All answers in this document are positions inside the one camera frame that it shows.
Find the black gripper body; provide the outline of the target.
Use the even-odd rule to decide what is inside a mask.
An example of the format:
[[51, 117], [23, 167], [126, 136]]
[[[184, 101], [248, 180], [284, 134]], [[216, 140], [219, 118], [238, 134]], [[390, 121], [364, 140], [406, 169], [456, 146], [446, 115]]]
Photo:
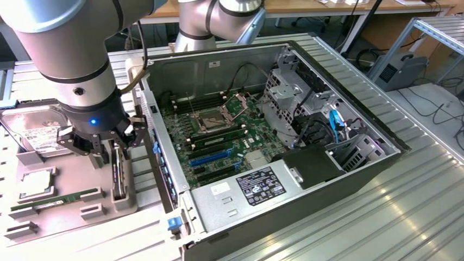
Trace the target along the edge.
[[115, 90], [102, 103], [90, 107], [72, 107], [62, 102], [60, 106], [74, 128], [82, 133], [100, 134], [116, 128], [123, 132], [131, 124], [120, 90]]

